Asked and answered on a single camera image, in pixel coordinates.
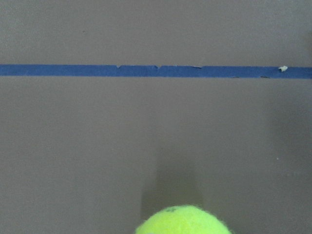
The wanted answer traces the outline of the yellow tennis ball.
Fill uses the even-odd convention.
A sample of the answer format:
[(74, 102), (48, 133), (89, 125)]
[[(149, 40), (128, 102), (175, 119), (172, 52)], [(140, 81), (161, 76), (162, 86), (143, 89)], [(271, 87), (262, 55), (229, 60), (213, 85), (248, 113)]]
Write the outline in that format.
[(164, 208), (150, 216), (136, 234), (230, 234), (228, 227), (205, 210), (181, 205)]

